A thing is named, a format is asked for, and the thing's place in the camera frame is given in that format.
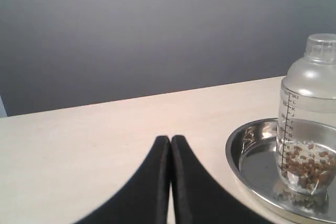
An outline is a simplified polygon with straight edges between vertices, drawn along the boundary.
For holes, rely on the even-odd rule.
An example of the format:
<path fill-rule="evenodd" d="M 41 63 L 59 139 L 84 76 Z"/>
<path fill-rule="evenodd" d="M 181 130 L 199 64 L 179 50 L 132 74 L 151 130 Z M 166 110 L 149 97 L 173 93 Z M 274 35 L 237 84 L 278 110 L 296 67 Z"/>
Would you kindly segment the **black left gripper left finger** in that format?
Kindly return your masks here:
<path fill-rule="evenodd" d="M 157 136 L 127 183 L 77 223 L 167 223 L 169 195 L 170 140 Z"/>

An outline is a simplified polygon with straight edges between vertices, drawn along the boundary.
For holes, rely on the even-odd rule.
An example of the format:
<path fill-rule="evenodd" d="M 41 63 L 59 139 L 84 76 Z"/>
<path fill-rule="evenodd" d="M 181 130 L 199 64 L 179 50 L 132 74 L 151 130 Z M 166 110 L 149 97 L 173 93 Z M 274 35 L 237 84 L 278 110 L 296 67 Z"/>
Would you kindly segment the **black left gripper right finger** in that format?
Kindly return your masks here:
<path fill-rule="evenodd" d="M 176 223 L 270 223 L 227 192 L 199 162 L 186 138 L 171 140 Z"/>

